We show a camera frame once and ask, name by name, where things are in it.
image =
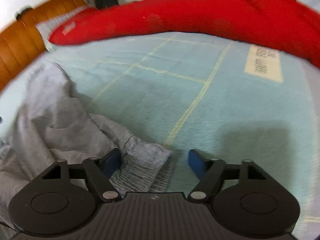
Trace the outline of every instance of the metal screw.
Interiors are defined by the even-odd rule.
[[[194,191],[190,194],[190,197],[192,197],[193,199],[204,199],[206,196],[206,193],[202,191]]]
[[[115,199],[119,196],[118,192],[115,191],[106,191],[102,194],[105,199]]]

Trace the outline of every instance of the black robotic base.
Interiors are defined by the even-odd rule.
[[[9,204],[19,232],[13,240],[214,239],[294,240],[297,200],[251,160],[241,165],[189,153],[201,179],[183,193],[127,193],[108,177],[119,168],[121,153],[68,165],[60,160],[26,185]],[[71,184],[85,179],[88,191]],[[225,180],[238,179],[221,190]]]

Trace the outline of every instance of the ribbed black surface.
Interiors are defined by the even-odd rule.
[[[43,237],[19,234],[13,240]],[[207,206],[187,201],[181,193],[128,193],[117,203],[104,204],[76,232],[52,240],[244,240],[219,225]],[[287,234],[274,240],[294,240]]]

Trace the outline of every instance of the grid pattern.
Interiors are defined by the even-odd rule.
[[[90,102],[86,105],[86,108],[89,110],[89,112],[90,112],[90,109],[94,109],[95,103],[99,102],[101,100],[101,98],[106,94],[106,92],[108,92],[115,84],[117,84],[118,82],[121,82],[121,80],[123,80],[123,78],[125,78],[128,74],[132,73],[132,71],[134,69],[140,69],[142,71],[154,73],[154,74],[165,74],[165,75],[171,76],[173,78],[187,80],[187,81],[194,82],[195,84],[200,84],[201,89],[197,92],[198,94],[194,97],[193,101],[191,101],[188,104],[188,106],[185,108],[184,112],[181,113],[180,117],[175,121],[175,123],[173,123],[173,127],[171,127],[171,129],[169,130],[165,140],[162,141],[162,143],[165,146],[170,147],[173,145],[173,143],[174,143],[176,137],[179,135],[181,129],[184,127],[185,123],[188,121],[189,117],[194,112],[194,109],[199,105],[199,103],[202,101],[202,99],[207,94],[207,91],[212,86],[212,82],[216,76],[217,71],[220,69],[220,67],[223,65],[222,63],[226,59],[226,55],[231,50],[231,48],[235,47],[235,46],[233,46],[233,44],[237,43],[237,42],[228,41],[228,43],[226,43],[226,44],[217,45],[217,44],[212,44],[209,42],[202,42],[202,41],[190,41],[190,40],[184,41],[184,40],[179,39],[177,33],[171,35],[170,37],[165,37],[165,38],[144,36],[141,39],[160,40],[162,42],[159,45],[157,45],[155,48],[153,48],[150,52],[144,54],[140,60],[136,60],[134,63],[128,63],[128,62],[116,61],[116,60],[108,61],[106,59],[97,59],[97,60],[93,61],[93,60],[87,60],[87,59],[81,58],[81,57],[75,59],[75,60],[80,60],[80,61],[82,60],[82,61],[87,61],[87,62],[92,62],[92,63],[122,65],[122,66],[126,67],[121,73],[119,73],[118,75],[113,77],[112,80],[106,82],[99,89],[99,91],[97,93],[95,93],[92,100],[90,100]],[[179,42],[179,43],[194,44],[194,45],[203,45],[203,46],[211,47],[213,49],[217,48],[217,49],[221,50],[221,53],[219,54],[219,57],[217,58],[217,60],[215,62],[213,62],[212,67],[209,70],[209,72],[207,73],[207,75],[203,78],[199,78],[199,76],[192,75],[192,74],[191,75],[183,75],[183,74],[175,72],[175,71],[164,70],[164,69],[161,69],[160,67],[154,67],[153,64],[151,67],[150,62],[148,61],[150,59],[150,57],[154,56],[155,53],[159,49],[165,47],[165,45],[171,41],[175,41],[175,42]],[[315,192],[312,195],[313,201],[316,201],[314,198],[314,196],[315,196],[314,194],[315,194]],[[314,214],[312,214],[312,210],[309,210],[301,217],[301,221],[297,225],[297,229],[300,228],[300,230],[298,232],[298,237],[301,239],[310,239],[310,240],[314,239],[315,231],[313,232],[312,235],[306,237],[307,233],[305,232],[305,228],[308,228],[308,225],[311,225],[311,227],[314,227],[314,225],[318,226],[319,223],[320,223],[320,217],[318,217],[317,215],[315,216]]]

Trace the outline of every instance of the gray cloth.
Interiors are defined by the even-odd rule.
[[[43,65],[32,76],[12,132],[0,147],[0,220],[10,226],[11,198],[58,159],[81,163],[117,147],[123,164],[110,181],[122,194],[166,190],[171,151],[141,141],[104,116],[87,114],[70,90],[71,81],[57,64]]]

